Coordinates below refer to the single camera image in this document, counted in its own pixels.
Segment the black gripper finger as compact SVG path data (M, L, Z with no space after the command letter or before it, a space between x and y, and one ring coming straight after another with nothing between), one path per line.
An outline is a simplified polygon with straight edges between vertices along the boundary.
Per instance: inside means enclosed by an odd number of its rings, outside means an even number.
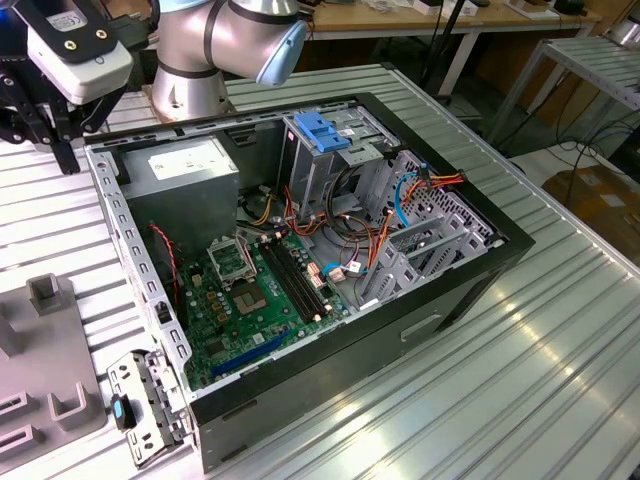
M85 133L96 133L127 91L128 85L97 100L69 110L68 101L56 87L49 88L49 107L53 122L51 149L64 175L80 172L71 142Z

